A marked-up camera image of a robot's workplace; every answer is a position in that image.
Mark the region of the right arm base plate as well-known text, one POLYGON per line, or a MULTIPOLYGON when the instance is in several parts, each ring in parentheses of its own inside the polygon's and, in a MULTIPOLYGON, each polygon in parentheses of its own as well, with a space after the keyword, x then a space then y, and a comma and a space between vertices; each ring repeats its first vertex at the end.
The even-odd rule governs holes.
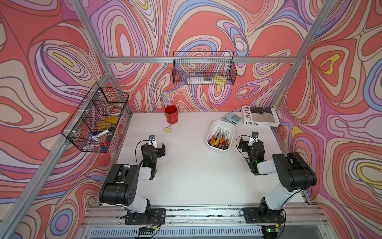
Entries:
POLYGON ((247 224, 283 224, 285 216, 283 210, 270 210, 267 208, 243 208, 247 224))

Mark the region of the white plastic storage box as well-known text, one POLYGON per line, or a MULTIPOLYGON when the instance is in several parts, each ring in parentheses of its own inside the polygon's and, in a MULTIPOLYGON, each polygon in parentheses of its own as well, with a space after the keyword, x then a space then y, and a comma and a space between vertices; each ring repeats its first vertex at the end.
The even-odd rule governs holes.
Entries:
POLYGON ((208 137, 207 147, 219 153, 226 153, 231 148, 235 133, 235 126, 223 120, 215 120, 212 123, 208 137))

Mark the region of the orange screwdriver black grip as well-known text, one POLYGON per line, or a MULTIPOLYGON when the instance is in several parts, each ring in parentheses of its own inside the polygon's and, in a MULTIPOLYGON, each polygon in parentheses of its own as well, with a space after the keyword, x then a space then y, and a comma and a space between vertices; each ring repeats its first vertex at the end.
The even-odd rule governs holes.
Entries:
POLYGON ((226 150, 229 148, 229 132, 226 133, 224 145, 222 146, 222 149, 226 150))

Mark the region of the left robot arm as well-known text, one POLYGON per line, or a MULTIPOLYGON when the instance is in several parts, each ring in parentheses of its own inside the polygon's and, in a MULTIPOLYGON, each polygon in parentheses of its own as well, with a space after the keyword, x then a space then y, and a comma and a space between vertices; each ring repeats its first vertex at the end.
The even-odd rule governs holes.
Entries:
POLYGON ((99 193, 99 202, 102 204, 121 206, 127 211, 136 214, 151 213, 151 203, 138 195, 139 181, 153 180, 157 173, 158 158, 166 155, 166 146, 157 147, 156 136, 149 136, 141 146, 143 159, 135 164, 114 164, 99 193))

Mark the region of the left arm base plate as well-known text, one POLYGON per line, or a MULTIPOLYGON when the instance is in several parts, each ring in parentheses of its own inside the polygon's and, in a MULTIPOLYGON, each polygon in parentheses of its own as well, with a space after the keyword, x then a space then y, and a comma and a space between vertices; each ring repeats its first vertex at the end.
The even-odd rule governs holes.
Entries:
POLYGON ((143 214, 127 212, 124 217, 126 225, 154 225, 160 226, 165 223, 166 209, 154 208, 143 214))

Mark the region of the yellow screwdriver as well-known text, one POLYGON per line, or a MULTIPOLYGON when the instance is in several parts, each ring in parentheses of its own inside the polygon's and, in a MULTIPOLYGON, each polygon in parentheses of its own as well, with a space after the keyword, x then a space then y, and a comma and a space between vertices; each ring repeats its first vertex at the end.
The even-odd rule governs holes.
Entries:
POLYGON ((219 136, 216 137, 216 141, 213 145, 214 147, 222 148, 224 141, 225 141, 224 129, 220 129, 219 136))

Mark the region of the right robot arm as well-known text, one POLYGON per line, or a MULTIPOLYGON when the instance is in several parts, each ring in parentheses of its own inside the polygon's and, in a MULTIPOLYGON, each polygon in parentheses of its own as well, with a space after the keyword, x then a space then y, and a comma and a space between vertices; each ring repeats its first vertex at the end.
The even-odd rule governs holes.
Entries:
POLYGON ((249 169, 255 176, 276 173, 279 183, 272 192, 262 198, 258 217, 269 222, 276 215, 283 215, 284 205, 295 194, 313 187, 317 183, 316 174, 297 152, 273 154, 272 159, 266 160, 264 143, 257 137, 243 135, 237 137, 235 146, 246 160, 249 169))

